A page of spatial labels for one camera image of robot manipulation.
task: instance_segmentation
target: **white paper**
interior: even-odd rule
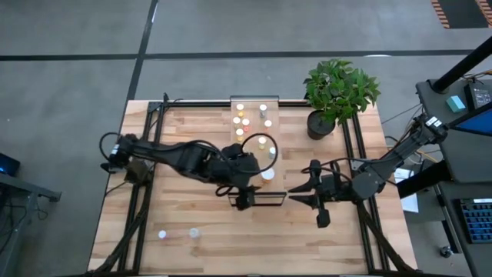
[[[399,183],[413,175],[413,171],[407,169],[397,169],[394,172],[394,180],[396,181],[396,183]],[[413,194],[405,197],[404,199],[401,199],[401,207],[406,212],[418,212],[417,195]]]

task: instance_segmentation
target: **keyboard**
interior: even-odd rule
[[[459,199],[469,243],[492,243],[492,199]]]

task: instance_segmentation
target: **wooden tabletop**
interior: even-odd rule
[[[128,103],[122,134],[141,135],[148,101]],[[279,108],[278,122],[282,170],[276,172],[290,189],[308,180],[300,170],[311,159],[329,161],[346,157],[344,136],[336,128],[320,141],[308,138],[310,108]],[[377,108],[359,115],[368,158],[386,153]],[[357,143],[351,128],[352,145]],[[204,139],[217,147],[231,144],[231,108],[171,108],[165,114],[161,142],[172,144]],[[342,172],[349,174],[346,163]],[[112,175],[108,189],[120,184]],[[145,234],[141,274],[358,274],[366,273],[356,208],[349,202],[327,203],[331,224],[316,226],[316,211],[286,199],[281,207],[252,207],[239,212],[227,197],[214,195],[216,186],[178,175],[157,165]],[[88,269],[97,268],[120,240],[125,227],[131,186],[108,195],[102,207]],[[404,261],[416,268],[410,236],[397,189],[387,185],[377,196],[384,234]],[[189,230],[198,228],[199,239]],[[158,232],[168,236],[161,240]],[[372,237],[374,261],[379,265]]]

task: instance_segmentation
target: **potted plant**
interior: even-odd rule
[[[310,78],[304,80],[306,99],[316,109],[307,117],[310,138],[322,139],[334,130],[336,122],[340,125],[357,112],[364,112],[367,104],[374,106],[381,94],[376,77],[350,64],[338,58],[319,62],[309,71]]]

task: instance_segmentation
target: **laptop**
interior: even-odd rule
[[[448,126],[457,131],[492,136],[492,102],[468,112]]]

